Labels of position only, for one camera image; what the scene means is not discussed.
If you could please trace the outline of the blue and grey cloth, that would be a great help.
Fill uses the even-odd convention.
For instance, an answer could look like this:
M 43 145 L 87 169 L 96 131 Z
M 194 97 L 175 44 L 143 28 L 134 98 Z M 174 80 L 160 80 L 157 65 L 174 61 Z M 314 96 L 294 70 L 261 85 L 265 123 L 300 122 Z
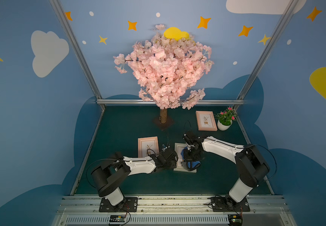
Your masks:
M 201 162 L 200 161 L 187 161 L 186 158 L 184 157 L 184 153 L 188 151 L 188 148 L 184 148 L 182 151 L 181 151 L 181 157 L 182 157 L 182 162 L 181 162 L 181 165 L 182 167 L 187 170 L 187 171 L 194 171 L 196 170 L 197 168 L 200 167 L 201 165 Z

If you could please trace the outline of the green picture frame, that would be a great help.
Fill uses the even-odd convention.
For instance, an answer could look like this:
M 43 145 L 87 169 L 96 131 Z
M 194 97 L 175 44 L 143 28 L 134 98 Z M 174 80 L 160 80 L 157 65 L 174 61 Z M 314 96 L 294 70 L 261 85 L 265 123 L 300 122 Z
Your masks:
M 183 162 L 183 157 L 182 157 L 182 151 L 186 148 L 186 144 L 183 143 L 175 143 L 175 151 L 178 156 L 178 161 L 177 161 L 177 166 L 174 168 L 174 171 L 179 171 L 179 172 L 189 172 L 189 173 L 197 173 L 197 170 L 192 170 L 188 171 L 185 169 L 182 165 Z

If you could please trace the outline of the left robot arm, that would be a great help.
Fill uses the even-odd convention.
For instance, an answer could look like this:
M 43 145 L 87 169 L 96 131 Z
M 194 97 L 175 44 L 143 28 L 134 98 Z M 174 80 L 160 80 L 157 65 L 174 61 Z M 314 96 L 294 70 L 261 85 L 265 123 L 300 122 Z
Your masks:
M 124 205 L 125 197 L 119 186 L 128 176 L 172 170 L 176 168 L 177 161 L 178 155 L 171 148 L 144 158 L 130 158 L 116 152 L 111 157 L 100 160 L 90 175 L 98 195 L 103 200 L 108 200 L 113 207 L 120 207 Z

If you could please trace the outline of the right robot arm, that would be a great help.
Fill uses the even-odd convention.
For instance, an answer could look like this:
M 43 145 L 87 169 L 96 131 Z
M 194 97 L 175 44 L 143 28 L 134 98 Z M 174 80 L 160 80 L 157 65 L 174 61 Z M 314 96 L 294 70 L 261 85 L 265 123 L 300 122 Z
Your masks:
M 181 154 L 182 166 L 188 171 L 200 167 L 204 152 L 221 156 L 236 165 L 239 179 L 225 197 L 226 203 L 232 206 L 242 202 L 270 172 L 268 163 L 255 145 L 231 144 L 212 136 L 198 137 L 190 131 L 183 135 L 183 139 L 186 148 Z

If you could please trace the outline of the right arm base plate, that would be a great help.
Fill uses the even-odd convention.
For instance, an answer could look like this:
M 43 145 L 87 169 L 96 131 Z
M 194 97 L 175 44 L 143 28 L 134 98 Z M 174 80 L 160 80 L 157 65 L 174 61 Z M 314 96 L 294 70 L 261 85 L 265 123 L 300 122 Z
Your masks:
M 208 206 L 212 208 L 214 212 L 250 212 L 247 198 L 244 198 L 240 202 L 236 202 L 231 198 L 216 195 L 210 197 Z

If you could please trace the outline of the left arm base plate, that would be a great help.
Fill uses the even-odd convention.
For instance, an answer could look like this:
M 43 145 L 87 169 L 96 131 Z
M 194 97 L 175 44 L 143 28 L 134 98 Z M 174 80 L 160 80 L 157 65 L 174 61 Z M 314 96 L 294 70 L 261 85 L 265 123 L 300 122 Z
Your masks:
M 137 205 L 137 197 L 124 197 L 124 199 L 116 206 L 113 206 L 108 199 L 102 198 L 99 212 L 136 212 Z

